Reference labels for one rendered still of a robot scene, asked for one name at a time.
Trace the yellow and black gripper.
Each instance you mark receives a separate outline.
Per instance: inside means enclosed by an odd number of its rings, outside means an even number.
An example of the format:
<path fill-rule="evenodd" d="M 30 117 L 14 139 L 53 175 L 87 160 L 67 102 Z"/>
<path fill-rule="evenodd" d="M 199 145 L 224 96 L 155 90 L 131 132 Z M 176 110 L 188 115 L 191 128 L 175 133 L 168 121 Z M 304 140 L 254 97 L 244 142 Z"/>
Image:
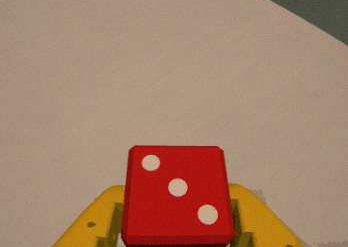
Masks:
<path fill-rule="evenodd" d="M 228 183 L 235 237 L 230 247 L 305 247 L 250 190 Z M 52 247 L 117 247 L 125 185 L 100 194 Z"/>

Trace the red die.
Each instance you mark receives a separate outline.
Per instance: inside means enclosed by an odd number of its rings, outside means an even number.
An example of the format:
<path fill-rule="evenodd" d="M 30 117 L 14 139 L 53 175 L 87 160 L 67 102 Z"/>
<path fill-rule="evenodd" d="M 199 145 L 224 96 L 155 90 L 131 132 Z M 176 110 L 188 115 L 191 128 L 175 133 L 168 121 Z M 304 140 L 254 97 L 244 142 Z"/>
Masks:
<path fill-rule="evenodd" d="M 234 237 L 222 149 L 129 150 L 121 228 L 126 247 L 226 247 Z"/>

